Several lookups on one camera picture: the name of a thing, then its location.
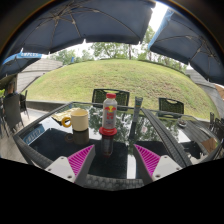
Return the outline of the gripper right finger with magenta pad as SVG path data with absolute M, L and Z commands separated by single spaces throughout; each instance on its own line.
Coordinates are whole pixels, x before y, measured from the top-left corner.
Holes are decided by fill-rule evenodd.
M 134 145 L 133 154 L 145 185 L 182 169 L 168 155 L 159 156 L 151 150 L 137 144 Z

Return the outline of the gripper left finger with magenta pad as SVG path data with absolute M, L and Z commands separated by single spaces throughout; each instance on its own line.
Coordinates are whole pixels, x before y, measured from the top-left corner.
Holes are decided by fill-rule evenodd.
M 46 171 L 83 186 L 94 157 L 95 145 L 90 145 L 69 157 L 60 156 L 46 168 Z

